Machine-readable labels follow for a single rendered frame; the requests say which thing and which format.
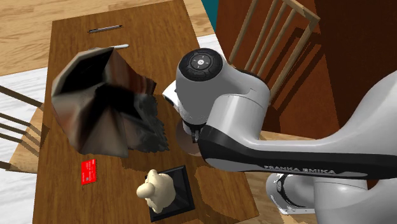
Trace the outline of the brown round bowl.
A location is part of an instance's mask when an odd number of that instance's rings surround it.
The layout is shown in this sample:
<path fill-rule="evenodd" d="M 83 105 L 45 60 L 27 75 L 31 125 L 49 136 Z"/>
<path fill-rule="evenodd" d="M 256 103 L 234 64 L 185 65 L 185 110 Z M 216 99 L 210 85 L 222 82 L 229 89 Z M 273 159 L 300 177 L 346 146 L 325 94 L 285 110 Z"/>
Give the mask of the brown round bowl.
<path fill-rule="evenodd" d="M 176 125 L 176 141 L 179 147 L 189 155 L 200 157 L 200 150 L 197 143 L 193 143 L 190 134 L 183 129 L 183 121 L 180 119 Z"/>

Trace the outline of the light wooden slat-back chair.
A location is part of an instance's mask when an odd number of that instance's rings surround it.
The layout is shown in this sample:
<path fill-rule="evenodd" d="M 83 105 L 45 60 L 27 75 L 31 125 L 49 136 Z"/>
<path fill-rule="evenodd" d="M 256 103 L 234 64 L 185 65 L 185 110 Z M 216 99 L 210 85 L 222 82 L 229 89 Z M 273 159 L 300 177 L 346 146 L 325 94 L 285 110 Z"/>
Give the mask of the light wooden slat-back chair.
<path fill-rule="evenodd" d="M 278 90 L 262 140 L 302 140 L 281 133 L 283 111 L 322 57 L 316 23 L 294 6 L 302 0 L 219 0 L 216 35 L 227 60 Z"/>

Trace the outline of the crumpled brown grey bag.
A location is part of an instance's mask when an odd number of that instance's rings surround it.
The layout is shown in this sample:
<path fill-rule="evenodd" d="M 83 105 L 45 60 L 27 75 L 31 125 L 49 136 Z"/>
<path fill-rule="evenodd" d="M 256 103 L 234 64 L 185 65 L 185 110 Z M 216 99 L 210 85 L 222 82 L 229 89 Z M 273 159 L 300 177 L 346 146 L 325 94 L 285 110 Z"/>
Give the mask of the crumpled brown grey bag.
<path fill-rule="evenodd" d="M 82 155 L 127 158 L 168 150 L 156 82 L 136 73 L 113 46 L 78 53 L 54 79 L 52 108 Z"/>

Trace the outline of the brown wooden table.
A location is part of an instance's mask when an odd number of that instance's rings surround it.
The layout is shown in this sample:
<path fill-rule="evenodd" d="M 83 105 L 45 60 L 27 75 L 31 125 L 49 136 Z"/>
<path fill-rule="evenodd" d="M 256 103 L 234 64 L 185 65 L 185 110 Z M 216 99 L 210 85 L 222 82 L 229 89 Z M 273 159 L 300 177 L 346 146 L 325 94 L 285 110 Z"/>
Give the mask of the brown wooden table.
<path fill-rule="evenodd" d="M 88 33 L 112 25 L 123 27 Z M 89 156 L 70 146 L 55 120 L 52 82 L 78 52 L 120 44 L 129 44 L 120 51 L 128 64 L 157 83 L 158 117 L 164 122 L 169 149 L 132 150 L 127 158 L 98 155 L 97 181 L 82 185 L 81 163 Z M 182 56 L 197 47 L 183 0 L 53 22 L 43 113 L 49 131 L 39 151 L 33 224 L 235 224 L 258 215 L 244 173 L 213 169 L 176 142 L 179 115 L 162 92 L 174 80 Z M 195 209 L 152 223 L 146 201 L 136 195 L 137 187 L 149 170 L 180 165 L 186 166 Z"/>

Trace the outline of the dark-slatted wooden chair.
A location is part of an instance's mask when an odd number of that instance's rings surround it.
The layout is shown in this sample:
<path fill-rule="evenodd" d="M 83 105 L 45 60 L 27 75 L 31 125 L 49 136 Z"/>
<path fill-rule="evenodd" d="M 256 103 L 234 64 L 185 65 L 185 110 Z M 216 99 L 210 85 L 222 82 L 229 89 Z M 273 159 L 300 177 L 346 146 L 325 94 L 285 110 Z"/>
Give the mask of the dark-slatted wooden chair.
<path fill-rule="evenodd" d="M 43 118 L 44 104 L 26 95 L 15 92 L 0 85 L 0 93 L 8 95 L 14 99 L 37 107 L 31 122 L 0 113 L 0 118 L 26 126 L 25 130 L 14 128 L 0 123 L 0 128 L 21 134 L 21 138 L 16 138 L 0 133 L 0 138 L 17 143 L 17 147 L 9 162 L 0 160 L 0 169 L 13 172 L 26 172 L 36 174 L 38 171 L 39 150 L 41 147 L 42 128 L 40 122 Z"/>

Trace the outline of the dark grey pen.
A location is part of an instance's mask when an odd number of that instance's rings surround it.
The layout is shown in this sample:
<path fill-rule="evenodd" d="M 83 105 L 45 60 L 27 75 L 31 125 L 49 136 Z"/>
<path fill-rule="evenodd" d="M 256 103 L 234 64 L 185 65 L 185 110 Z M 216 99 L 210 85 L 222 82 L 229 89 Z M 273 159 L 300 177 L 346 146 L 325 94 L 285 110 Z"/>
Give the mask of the dark grey pen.
<path fill-rule="evenodd" d="M 123 25 L 112 25 L 109 27 L 101 27 L 101 28 L 96 28 L 96 29 L 90 29 L 88 31 L 88 33 L 96 33 L 96 32 L 104 32 L 104 31 L 110 31 L 110 30 L 114 30 L 114 29 L 119 29 L 122 28 Z"/>

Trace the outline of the red card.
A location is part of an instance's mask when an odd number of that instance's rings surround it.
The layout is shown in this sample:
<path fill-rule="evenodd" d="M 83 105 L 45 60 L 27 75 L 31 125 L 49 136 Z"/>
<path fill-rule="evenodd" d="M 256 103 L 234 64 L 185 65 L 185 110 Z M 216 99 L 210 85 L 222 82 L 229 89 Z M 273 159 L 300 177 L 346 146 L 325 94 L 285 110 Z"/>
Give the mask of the red card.
<path fill-rule="evenodd" d="M 87 185 L 97 181 L 96 159 L 86 160 L 81 163 L 81 184 Z"/>

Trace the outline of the cream figure on black base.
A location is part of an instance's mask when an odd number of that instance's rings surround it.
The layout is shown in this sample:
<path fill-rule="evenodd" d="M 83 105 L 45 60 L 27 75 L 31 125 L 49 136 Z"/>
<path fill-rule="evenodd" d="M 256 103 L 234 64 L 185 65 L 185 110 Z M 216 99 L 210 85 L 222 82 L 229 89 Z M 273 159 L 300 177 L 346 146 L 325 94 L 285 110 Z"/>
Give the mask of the cream figure on black base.
<path fill-rule="evenodd" d="M 185 165 L 160 172 L 150 170 L 136 194 L 146 200 L 151 222 L 195 209 Z"/>

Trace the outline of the silver pen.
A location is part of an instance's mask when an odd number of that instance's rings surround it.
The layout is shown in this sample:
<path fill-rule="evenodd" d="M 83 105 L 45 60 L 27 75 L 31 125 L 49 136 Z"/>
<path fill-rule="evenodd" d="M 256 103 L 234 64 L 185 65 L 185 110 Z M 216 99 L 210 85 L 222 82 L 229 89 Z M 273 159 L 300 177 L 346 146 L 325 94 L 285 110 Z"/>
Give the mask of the silver pen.
<path fill-rule="evenodd" d="M 114 49 L 123 49 L 123 48 L 128 48 L 129 44 L 122 44 L 122 45 L 115 45 L 115 46 L 109 46 L 109 47 L 94 47 L 94 48 L 89 48 L 88 50 L 96 50 L 96 49 L 101 49 L 101 48 L 114 48 Z"/>

